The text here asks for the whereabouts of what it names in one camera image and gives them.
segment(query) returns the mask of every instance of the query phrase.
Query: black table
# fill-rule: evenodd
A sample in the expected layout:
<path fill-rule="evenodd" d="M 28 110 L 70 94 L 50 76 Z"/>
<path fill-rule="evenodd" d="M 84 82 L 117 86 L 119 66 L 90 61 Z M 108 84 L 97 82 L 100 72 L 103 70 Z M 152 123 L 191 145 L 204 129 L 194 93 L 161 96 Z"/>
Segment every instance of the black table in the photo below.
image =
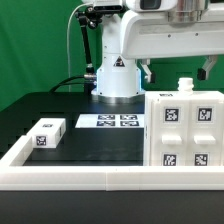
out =
<path fill-rule="evenodd" d="M 110 105 L 83 93 L 32 93 L 0 113 L 0 153 L 40 118 L 66 118 L 56 150 L 24 164 L 142 165 L 143 129 L 76 129 L 79 114 L 142 114 L 144 103 Z M 1 223 L 223 223 L 223 191 L 1 191 Z"/>

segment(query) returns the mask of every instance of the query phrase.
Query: green backdrop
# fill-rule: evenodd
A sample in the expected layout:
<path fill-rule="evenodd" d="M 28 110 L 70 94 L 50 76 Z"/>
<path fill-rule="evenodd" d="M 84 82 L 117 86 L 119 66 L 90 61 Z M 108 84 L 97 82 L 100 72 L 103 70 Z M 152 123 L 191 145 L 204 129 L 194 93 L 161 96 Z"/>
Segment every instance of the green backdrop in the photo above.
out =
<path fill-rule="evenodd" d="M 68 77 L 66 31 L 78 0 L 0 0 L 0 110 L 30 92 L 49 89 Z M 78 22 L 71 27 L 72 75 L 85 72 L 83 44 Z M 101 63 L 100 31 L 89 31 L 95 66 Z M 147 90 L 172 90 L 181 76 L 196 77 L 203 57 L 153 60 L 156 83 Z M 195 79 L 196 89 L 224 89 L 224 57 L 208 81 Z M 82 91 L 76 86 L 73 91 Z"/>

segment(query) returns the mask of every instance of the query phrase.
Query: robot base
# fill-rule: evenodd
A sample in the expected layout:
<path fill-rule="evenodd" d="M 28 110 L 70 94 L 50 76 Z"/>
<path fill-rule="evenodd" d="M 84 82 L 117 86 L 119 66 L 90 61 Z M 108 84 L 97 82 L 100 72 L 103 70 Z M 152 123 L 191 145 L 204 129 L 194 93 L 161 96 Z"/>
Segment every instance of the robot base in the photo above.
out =
<path fill-rule="evenodd" d="M 121 104 L 121 103 L 135 103 L 135 102 L 143 102 L 145 99 L 145 91 L 141 91 L 138 95 L 131 96 L 131 97 L 108 97 L 94 94 L 92 91 L 92 100 L 102 103 L 109 103 L 109 104 Z"/>

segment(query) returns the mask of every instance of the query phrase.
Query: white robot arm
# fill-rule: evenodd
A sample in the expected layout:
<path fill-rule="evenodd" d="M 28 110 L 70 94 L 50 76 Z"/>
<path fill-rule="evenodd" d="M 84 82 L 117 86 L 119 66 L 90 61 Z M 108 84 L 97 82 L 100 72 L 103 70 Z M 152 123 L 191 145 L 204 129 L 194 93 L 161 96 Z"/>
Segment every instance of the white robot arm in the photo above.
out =
<path fill-rule="evenodd" d="M 102 13 L 102 65 L 92 92 L 105 101 L 129 101 L 142 95 L 142 65 L 151 81 L 152 58 L 208 56 L 201 80 L 224 53 L 224 4 L 208 0 L 85 0 Z M 116 14 L 124 9 L 122 19 Z"/>
<path fill-rule="evenodd" d="M 151 9 L 141 8 L 142 2 Z M 121 54 L 127 59 L 208 56 L 199 79 L 224 53 L 224 3 L 206 0 L 131 0 L 121 23 Z"/>

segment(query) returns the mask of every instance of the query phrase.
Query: black cable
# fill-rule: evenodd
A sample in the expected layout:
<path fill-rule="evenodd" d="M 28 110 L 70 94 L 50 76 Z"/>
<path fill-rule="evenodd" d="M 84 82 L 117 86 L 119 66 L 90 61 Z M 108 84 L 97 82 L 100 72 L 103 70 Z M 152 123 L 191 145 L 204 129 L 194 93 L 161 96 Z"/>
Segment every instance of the black cable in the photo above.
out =
<path fill-rule="evenodd" d="M 60 86 L 62 86 L 63 84 L 65 84 L 65 83 L 67 83 L 67 82 L 69 82 L 69 81 L 72 81 L 72 80 L 74 80 L 74 79 L 82 79 L 82 78 L 84 78 L 84 76 L 82 76 L 82 75 L 80 75 L 80 76 L 72 76 L 72 77 L 70 77 L 70 78 L 67 78 L 67 79 L 63 80 L 62 82 L 58 83 L 58 84 L 57 84 L 56 86 L 54 86 L 53 88 L 51 88 L 49 92 L 53 93 L 53 92 L 55 92 L 56 89 L 58 89 L 58 88 L 59 88 Z"/>
<path fill-rule="evenodd" d="M 69 82 L 69 83 L 63 83 L 63 84 L 58 84 L 57 86 L 54 87 L 54 89 L 50 90 L 51 93 L 55 92 L 58 88 L 60 88 L 61 86 L 69 86 L 69 85 L 84 85 L 84 82 Z"/>
<path fill-rule="evenodd" d="M 90 47 L 89 47 L 89 38 L 88 38 L 88 33 L 87 33 L 87 18 L 85 15 L 85 12 L 78 12 L 76 13 L 76 18 L 79 21 L 81 31 L 82 31 L 82 40 L 84 44 L 84 52 L 85 52 L 85 58 L 86 58 L 86 72 L 87 73 L 94 73 L 94 68 L 92 65 L 92 58 L 91 58 L 91 53 L 90 53 Z"/>

